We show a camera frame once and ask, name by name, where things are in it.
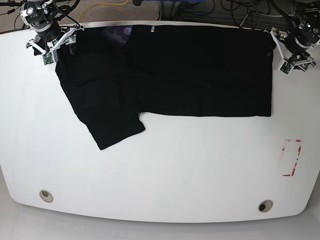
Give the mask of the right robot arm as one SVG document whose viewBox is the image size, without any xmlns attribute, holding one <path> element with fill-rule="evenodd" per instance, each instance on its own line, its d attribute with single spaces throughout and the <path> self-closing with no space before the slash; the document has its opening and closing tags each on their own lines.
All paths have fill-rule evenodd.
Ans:
<svg viewBox="0 0 320 240">
<path fill-rule="evenodd" d="M 82 25 L 69 16 L 79 3 L 76 0 L 71 6 L 59 6 L 55 0 L 26 0 L 21 6 L 20 17 L 36 32 L 38 39 L 33 40 L 32 46 L 38 45 L 42 49 L 40 51 L 42 54 L 48 54 L 50 47 L 70 30 L 84 30 Z M 58 22 L 63 18 L 71 20 L 73 25 L 61 27 Z"/>
</svg>

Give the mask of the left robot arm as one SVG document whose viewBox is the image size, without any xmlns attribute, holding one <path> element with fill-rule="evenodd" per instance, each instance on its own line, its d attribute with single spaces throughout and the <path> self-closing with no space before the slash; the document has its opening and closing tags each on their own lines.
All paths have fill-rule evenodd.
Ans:
<svg viewBox="0 0 320 240">
<path fill-rule="evenodd" d="M 271 0 L 272 7 L 285 18 L 285 31 L 275 27 L 270 34 L 281 56 L 279 70 L 288 75 L 293 70 L 306 72 L 316 62 L 307 52 L 320 45 L 320 2 L 318 0 L 295 0 L 294 14 L 285 13 Z"/>
</svg>

